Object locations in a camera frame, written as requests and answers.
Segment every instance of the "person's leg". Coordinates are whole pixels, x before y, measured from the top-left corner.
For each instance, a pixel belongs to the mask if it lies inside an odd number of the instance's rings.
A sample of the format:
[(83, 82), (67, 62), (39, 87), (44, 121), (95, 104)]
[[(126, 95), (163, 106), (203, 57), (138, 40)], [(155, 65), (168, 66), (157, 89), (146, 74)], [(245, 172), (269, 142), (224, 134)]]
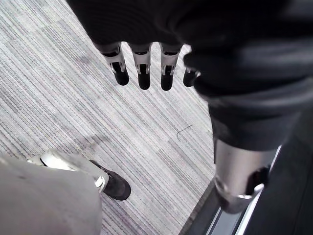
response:
[(99, 235), (101, 201), (94, 179), (0, 156), (0, 233)]

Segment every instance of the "black cloth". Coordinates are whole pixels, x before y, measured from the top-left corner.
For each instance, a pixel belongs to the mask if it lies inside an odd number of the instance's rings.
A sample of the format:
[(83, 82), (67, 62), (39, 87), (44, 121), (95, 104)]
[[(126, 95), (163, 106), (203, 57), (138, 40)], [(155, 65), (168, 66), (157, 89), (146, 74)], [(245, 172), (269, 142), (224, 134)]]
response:
[(186, 66), (208, 101), (215, 138), (275, 149), (313, 103), (308, 0), (68, 0), (96, 44), (192, 46)]

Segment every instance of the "black scratch mark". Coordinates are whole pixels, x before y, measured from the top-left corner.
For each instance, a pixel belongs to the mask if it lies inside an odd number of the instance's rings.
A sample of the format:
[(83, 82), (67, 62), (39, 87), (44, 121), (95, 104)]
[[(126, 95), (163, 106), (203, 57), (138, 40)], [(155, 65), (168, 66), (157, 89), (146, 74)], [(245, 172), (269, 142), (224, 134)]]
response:
[(180, 132), (182, 132), (182, 131), (188, 129), (188, 128), (191, 127), (191, 126), (192, 126), (192, 125), (189, 125), (189, 126), (187, 126), (186, 128), (182, 129), (181, 131), (178, 131), (178, 132), (177, 132), (176, 137), (177, 137), (177, 139), (178, 139), (179, 142), (180, 142), (180, 140), (179, 140), (179, 138), (178, 138), (178, 134), (179, 134)]

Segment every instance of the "silver metal joint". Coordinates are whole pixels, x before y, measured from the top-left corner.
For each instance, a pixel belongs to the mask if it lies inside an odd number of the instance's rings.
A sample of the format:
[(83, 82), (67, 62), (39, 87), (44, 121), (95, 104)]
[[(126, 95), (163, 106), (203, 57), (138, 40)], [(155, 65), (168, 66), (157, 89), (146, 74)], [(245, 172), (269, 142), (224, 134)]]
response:
[(215, 148), (216, 193), (223, 210), (243, 211), (268, 181), (276, 149), (250, 151), (217, 140)]

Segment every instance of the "black fingertip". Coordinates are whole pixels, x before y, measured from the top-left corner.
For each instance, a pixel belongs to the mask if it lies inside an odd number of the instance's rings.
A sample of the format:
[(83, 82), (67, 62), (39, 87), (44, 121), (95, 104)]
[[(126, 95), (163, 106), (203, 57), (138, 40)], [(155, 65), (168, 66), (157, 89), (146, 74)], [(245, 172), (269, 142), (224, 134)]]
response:
[(187, 70), (186, 70), (185, 75), (184, 75), (184, 80), (183, 80), (184, 85), (186, 87), (192, 87), (194, 85), (196, 78), (197, 78), (196, 71), (187, 72)]
[(150, 87), (150, 74), (138, 74), (139, 86), (143, 90), (147, 90)]
[(162, 75), (161, 77), (161, 87), (164, 91), (169, 91), (172, 88), (173, 76), (172, 75)]
[(124, 72), (117, 72), (114, 75), (119, 85), (125, 86), (128, 84), (129, 76), (128, 76), (127, 70), (125, 70)]

